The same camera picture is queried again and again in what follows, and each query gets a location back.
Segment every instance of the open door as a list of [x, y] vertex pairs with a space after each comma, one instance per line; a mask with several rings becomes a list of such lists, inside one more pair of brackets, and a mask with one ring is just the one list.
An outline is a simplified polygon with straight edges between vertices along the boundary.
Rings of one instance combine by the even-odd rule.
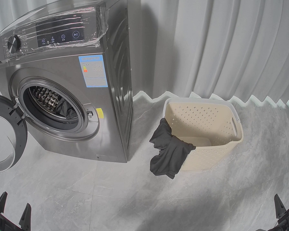
[[14, 166], [27, 144], [27, 124], [18, 105], [0, 95], [0, 172]]

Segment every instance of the yellow sticker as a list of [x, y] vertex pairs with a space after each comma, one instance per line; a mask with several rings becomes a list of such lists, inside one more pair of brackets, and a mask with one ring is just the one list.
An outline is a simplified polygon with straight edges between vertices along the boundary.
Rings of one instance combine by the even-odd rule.
[[104, 113], [101, 108], [97, 108], [96, 111], [97, 111], [99, 118], [104, 118]]

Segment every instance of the gray tile floor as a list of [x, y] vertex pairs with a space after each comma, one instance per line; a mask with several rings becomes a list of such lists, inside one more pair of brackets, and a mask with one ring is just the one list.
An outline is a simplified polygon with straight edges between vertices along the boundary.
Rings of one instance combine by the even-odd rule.
[[216, 167], [171, 180], [149, 171], [149, 143], [165, 99], [134, 102], [130, 160], [96, 162], [45, 151], [31, 135], [23, 157], [0, 173], [4, 214], [18, 223], [32, 206], [32, 230], [248, 230], [275, 223], [274, 195], [289, 208], [289, 107], [234, 106], [244, 140]]

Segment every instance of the blue sticker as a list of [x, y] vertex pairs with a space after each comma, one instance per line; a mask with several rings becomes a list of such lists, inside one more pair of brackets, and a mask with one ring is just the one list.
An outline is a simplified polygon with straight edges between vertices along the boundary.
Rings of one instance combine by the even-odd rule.
[[78, 58], [87, 87], [108, 87], [103, 55]]

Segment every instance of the gray cloth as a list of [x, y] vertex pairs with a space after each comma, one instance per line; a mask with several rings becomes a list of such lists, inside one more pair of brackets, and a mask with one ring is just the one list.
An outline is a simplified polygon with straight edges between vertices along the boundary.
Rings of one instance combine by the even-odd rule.
[[60, 114], [70, 119], [75, 118], [77, 116], [77, 113], [74, 110], [74, 108], [64, 98], [61, 98], [61, 100], [59, 101], [57, 108], [56, 108], [56, 114]]
[[151, 159], [150, 171], [154, 175], [167, 175], [171, 179], [179, 172], [190, 151], [196, 149], [196, 146], [172, 135], [171, 127], [165, 118], [161, 119], [150, 142], [154, 143], [154, 148], [160, 150], [160, 153]]

